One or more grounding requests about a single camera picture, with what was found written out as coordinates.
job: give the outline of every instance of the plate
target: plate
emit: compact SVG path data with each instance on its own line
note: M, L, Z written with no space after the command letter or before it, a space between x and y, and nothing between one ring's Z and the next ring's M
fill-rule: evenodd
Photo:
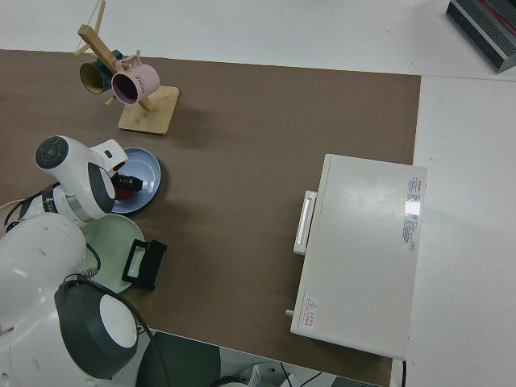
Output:
M4 204L2 207L0 207L0 237L4 236L6 234L7 226L4 226L3 223L6 220L6 216L9 214L9 212L13 209L14 206L16 206L18 203L20 203L21 200L14 200L13 202L8 202L7 204ZM10 216L9 220L10 222L14 222L19 217L19 211L21 209L21 206L18 207L15 212Z
M161 168L157 158L142 148L126 148L129 160L119 173L134 176L144 182L141 191L134 192L126 200L115 200L113 214L132 214L144 208L156 195L161 181Z
M125 216L108 214L104 218L87 223L81 230L86 242L97 252L101 261L101 268L92 280L116 293L120 293L131 286L130 282L122 281L122 273L131 250L132 241L134 239L145 240L138 226ZM129 268L130 276L138 276L139 264L144 253L145 251L142 248L136 248ZM81 269L94 267L97 267L97 261L93 253L87 248Z

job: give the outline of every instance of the black cable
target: black cable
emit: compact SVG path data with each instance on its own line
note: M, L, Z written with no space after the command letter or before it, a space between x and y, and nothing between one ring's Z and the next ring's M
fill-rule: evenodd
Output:
M403 372L402 372L402 387L405 387L406 382L406 360L403 360Z
M285 371L285 367L283 367L283 363L280 362L281 369L283 370L283 373L285 374L285 377L287 378L287 381L289 382L289 386L292 387L292 383L290 383L289 374Z
M77 274L69 274L68 276L66 276L63 280L63 283L68 280L71 276L76 276Z
M91 247L91 245L86 242L86 247L88 248L88 250L91 251L91 253L94 255L95 257L95 260L97 261L97 270L100 271L100 267L101 267L101 263L100 263L100 256L98 256L97 252L95 251L94 248Z
M308 383L310 383L313 379L315 379L316 377L320 377L323 373L320 372L318 373L317 375L311 377L309 380L307 380L305 383L303 383L302 385L300 385L299 387L303 387L303 385L307 385Z
M285 371L285 367L283 366L283 363L280 362L280 366L281 366L281 369L283 370L283 373L285 374L285 377L287 378L287 381L289 382L289 386L292 387L292 383L290 382L290 379L289 379L289 374ZM304 383L302 383L301 385L299 385L299 387L302 387L303 385L307 385L308 383L310 383L313 379L315 379L316 377L319 377L321 376L323 373L320 372L318 373L317 375L311 377L310 379L308 379L307 381L305 381Z
M56 188L60 184L61 183L59 181L54 183L54 184L52 184L52 189ZM16 209L18 207L24 205L27 202L31 202L34 198L37 198L38 196L40 196L43 193L43 191L44 190L42 189L38 193L35 193L34 195L29 196L28 198L24 198L21 202L16 203L16 205L13 208L10 209L9 213L7 214L6 218L4 219L3 225L7 226L7 223L9 222L10 216L16 211Z
M148 327L147 323L145 322L144 318L139 313L139 311L128 300L126 300L124 297L122 297L119 294L115 293L113 290L108 289L107 287L99 284L98 282L85 279L83 276L77 276L77 283L87 284L87 285L93 286L94 288L100 290L104 294L107 294L108 296L111 296L112 298L115 298L115 299L119 300L122 304L124 304L129 309L129 311L131 313L133 313L133 315L136 317L136 319L141 324L141 326L144 329L145 333L147 333L147 336L148 336L148 338L150 340L150 344L152 345L152 348L154 349L154 351L156 351L156 354L158 355L158 358L160 359L161 366L163 367L164 377L165 377L165 379L167 381L167 386L168 387L172 387L172 382L171 382L171 379L170 379L169 371L167 369L167 365L164 362L163 354L161 353L161 350L158 348L150 328Z

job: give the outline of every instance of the green plate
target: green plate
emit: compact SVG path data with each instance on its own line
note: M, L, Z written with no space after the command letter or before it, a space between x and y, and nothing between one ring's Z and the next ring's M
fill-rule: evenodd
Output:
M144 241L142 231L129 218L122 215L108 214L104 218L94 220L81 228L86 242L97 252L101 268L92 280L104 285L116 293L131 286L130 282L122 281L123 268L131 250L132 241ZM129 275L138 276L139 264L145 251L136 248ZM94 268L97 261L89 249L86 249L84 264L81 268Z

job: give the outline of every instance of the pink mug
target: pink mug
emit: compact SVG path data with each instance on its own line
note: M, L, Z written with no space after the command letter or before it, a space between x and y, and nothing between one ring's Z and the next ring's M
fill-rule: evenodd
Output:
M132 66L124 69L122 63L130 60ZM126 105L137 103L160 87L160 77L156 70L149 64L142 64L137 55L117 60L115 68L117 73L111 80L114 95Z

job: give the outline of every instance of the brown mat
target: brown mat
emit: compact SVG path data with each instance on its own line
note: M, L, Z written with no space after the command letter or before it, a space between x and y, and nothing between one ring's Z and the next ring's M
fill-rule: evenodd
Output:
M122 105L87 92L90 56L0 51L5 203L52 179L39 143L114 138L161 162L155 200L132 218L169 246L156 291L125 294L162 331L388 385L391 360L289 333L302 270L293 242L325 153L411 164L420 78L396 74L148 59L181 98L169 133L117 128Z

